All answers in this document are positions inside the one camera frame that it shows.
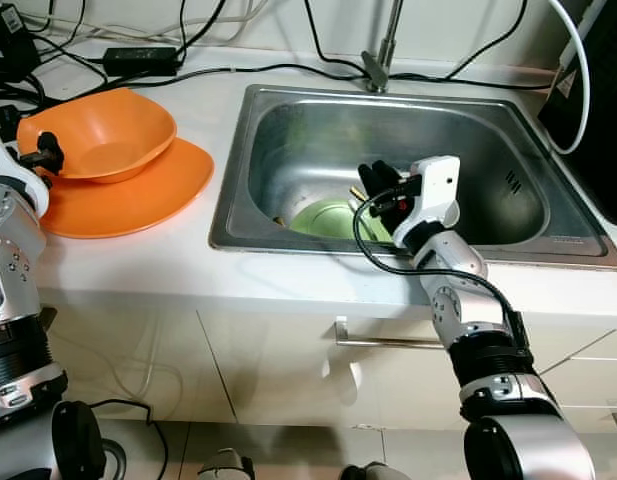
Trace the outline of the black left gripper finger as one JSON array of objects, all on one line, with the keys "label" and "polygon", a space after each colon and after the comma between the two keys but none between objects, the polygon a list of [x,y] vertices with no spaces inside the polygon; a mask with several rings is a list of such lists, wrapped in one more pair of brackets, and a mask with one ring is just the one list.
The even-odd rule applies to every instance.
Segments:
[{"label": "black left gripper finger", "polygon": [[65,154],[56,134],[44,131],[38,136],[38,166],[49,174],[58,175],[64,169]]}]

